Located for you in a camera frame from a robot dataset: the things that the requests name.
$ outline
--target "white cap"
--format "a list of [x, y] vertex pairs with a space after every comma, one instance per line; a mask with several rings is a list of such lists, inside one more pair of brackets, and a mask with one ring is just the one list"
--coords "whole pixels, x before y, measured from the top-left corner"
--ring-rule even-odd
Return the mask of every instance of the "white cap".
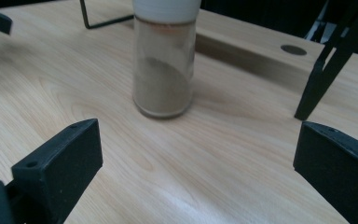
[[201, 0], [132, 0], [135, 15], [146, 21], [183, 23], [194, 21]]

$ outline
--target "powder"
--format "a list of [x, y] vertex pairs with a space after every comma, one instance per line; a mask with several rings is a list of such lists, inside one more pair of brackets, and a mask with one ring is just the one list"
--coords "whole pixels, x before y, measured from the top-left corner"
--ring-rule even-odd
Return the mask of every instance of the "powder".
[[142, 112], [157, 118], [180, 115], [188, 107], [192, 90], [188, 75], [153, 58], [137, 62], [133, 99]]

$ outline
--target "black metal stand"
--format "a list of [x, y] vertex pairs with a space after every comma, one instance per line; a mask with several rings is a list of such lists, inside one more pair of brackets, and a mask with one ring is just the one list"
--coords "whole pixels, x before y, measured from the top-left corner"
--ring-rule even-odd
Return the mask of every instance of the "black metal stand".
[[81, 5], [81, 13], [83, 14], [84, 25], [86, 26], [87, 29], [96, 29], [106, 25], [115, 24], [122, 21], [129, 21], [133, 19], [133, 15], [129, 15], [121, 18], [116, 18], [111, 21], [104, 21], [101, 23], [90, 25], [89, 18], [87, 16], [86, 3], [84, 2], [84, 0], [80, 0], [80, 5]]
[[349, 7], [346, 15], [337, 26], [329, 41], [327, 42], [324, 50], [316, 61], [307, 86], [303, 92], [301, 101], [298, 105], [295, 118], [305, 120], [308, 118], [310, 113], [322, 99], [324, 94], [327, 92], [334, 79], [341, 71], [342, 67], [352, 56], [352, 54], [358, 48], [358, 17], [353, 23], [346, 36], [343, 38], [341, 44], [337, 47], [336, 52], [325, 65], [325, 60], [330, 54], [333, 47], [336, 45], [341, 37], [342, 32], [351, 20], [351, 18], [358, 12], [358, 0], [354, 0]]

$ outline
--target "round hole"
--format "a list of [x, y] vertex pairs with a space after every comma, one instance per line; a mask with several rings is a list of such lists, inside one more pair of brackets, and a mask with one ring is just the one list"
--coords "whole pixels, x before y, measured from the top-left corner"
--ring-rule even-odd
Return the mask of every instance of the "round hole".
[[26, 166], [27, 166], [28, 168], [35, 167], [36, 165], [37, 165], [37, 161], [31, 161], [31, 162], [28, 162], [28, 163], [26, 164]]
[[304, 49], [293, 46], [293, 45], [282, 45], [281, 49], [283, 49], [283, 51], [285, 51], [287, 53], [298, 55], [298, 56], [307, 55], [307, 52]]

